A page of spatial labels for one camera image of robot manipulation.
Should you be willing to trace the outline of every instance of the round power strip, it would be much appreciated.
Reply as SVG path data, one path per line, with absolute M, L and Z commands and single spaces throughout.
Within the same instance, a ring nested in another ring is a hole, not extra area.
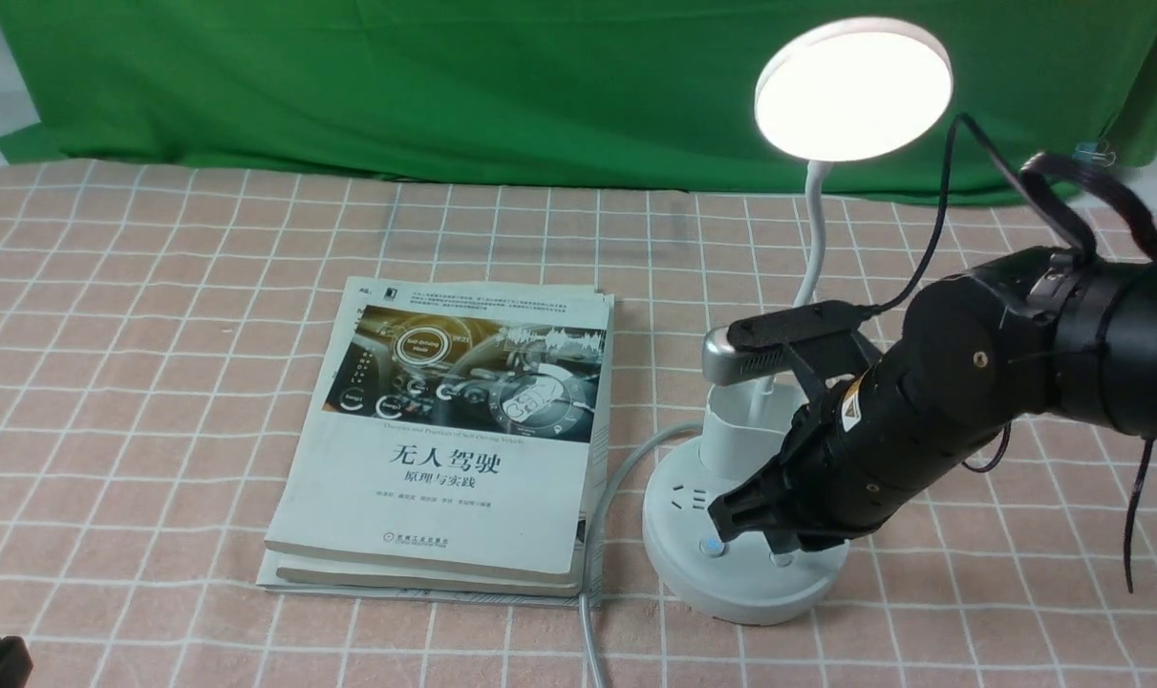
M 769 626 L 806 613 L 825 597 L 841 574 L 849 545 L 823 553 L 773 554 L 760 532 L 750 532 L 731 542 L 718 540 L 706 509 L 714 497 L 739 487 L 744 474 L 752 475 L 771 457 L 771 453 L 753 457 L 749 460 L 754 465 L 742 465 L 744 457 L 753 456 L 743 451 L 743 444 L 753 441 L 743 437 L 744 442 L 735 442 L 734 437 L 740 432 L 750 435 L 752 428 L 736 427 L 730 422 L 734 419 L 725 417 L 738 415 L 750 394 L 750 387 L 714 389 L 706 409 L 705 435 L 672 450 L 650 476 L 642 531 L 647 556 L 658 579 L 692 609 L 732 623 Z M 796 394 L 773 397 L 775 402 L 766 420 L 771 420 L 771 427 L 789 427 L 789 414 L 801 399 Z M 728 414 L 716 413 L 718 409 Z M 780 431 L 765 432 L 778 434 L 778 443 L 773 444 L 776 450 L 781 444 Z M 767 443 L 769 437 L 758 437 L 757 444 L 761 441 Z M 703 460 L 703 453 L 734 444 L 740 444 L 735 457 Z M 718 459 L 735 461 L 740 478 L 715 473 L 717 466 L 728 465 Z

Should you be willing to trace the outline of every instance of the robotic arm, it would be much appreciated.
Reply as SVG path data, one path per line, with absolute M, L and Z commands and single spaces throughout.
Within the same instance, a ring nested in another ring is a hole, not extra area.
M 1147 441 L 1128 583 L 1157 439 L 1157 232 L 1137 197 L 1104 184 L 1154 261 L 1103 260 L 1082 231 L 1071 249 L 1011 253 L 915 294 L 886 353 L 858 332 L 878 305 L 824 301 L 722 331 L 720 347 L 735 354 L 723 361 L 793 370 L 809 404 L 778 454 L 710 505 L 721 539 L 761 531 L 780 553 L 870 535 L 1011 420 L 1053 414 Z

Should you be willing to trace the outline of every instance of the book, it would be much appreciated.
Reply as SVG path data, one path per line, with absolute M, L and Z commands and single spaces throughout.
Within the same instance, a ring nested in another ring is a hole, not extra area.
M 591 288 L 349 279 L 258 584 L 577 595 L 612 305 Z

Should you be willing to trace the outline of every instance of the power cord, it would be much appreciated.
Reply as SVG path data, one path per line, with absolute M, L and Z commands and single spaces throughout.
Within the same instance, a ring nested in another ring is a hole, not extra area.
M 611 478 L 607 479 L 607 484 L 604 486 L 603 496 L 600 496 L 599 504 L 595 506 L 595 513 L 590 518 L 590 537 L 587 539 L 587 554 L 585 563 L 583 565 L 583 586 L 582 593 L 578 594 L 578 621 L 582 622 L 582 641 L 583 646 L 587 651 L 587 664 L 590 666 L 591 675 L 595 676 L 595 688 L 607 688 L 607 669 L 604 667 L 604 663 L 599 658 L 599 648 L 595 644 L 595 621 L 591 619 L 591 605 L 590 605 L 590 587 L 591 587 L 591 570 L 595 569 L 595 548 L 596 543 L 599 543 L 599 548 L 603 548 L 604 543 L 604 519 L 607 518 L 607 506 L 612 504 L 612 497 L 617 496 L 617 490 L 621 488 L 621 482 L 625 481 L 625 475 L 633 471 L 633 467 L 642 460 L 642 457 L 647 456 L 650 450 L 657 447 L 658 444 L 663 444 L 666 439 L 671 439 L 677 435 L 686 435 L 688 432 L 700 432 L 701 423 L 699 422 L 683 422 L 673 427 L 664 428 L 654 435 L 654 437 L 644 441 L 639 445 L 638 449 L 633 451 L 618 467 L 617 473 L 613 473 Z

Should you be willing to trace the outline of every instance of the publisher logo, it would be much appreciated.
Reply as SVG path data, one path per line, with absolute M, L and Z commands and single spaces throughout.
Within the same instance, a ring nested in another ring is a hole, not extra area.
M 398 535 L 395 532 L 385 532 L 382 539 L 396 545 L 408 545 L 412 548 L 447 548 L 447 545 L 451 543 L 445 537 Z

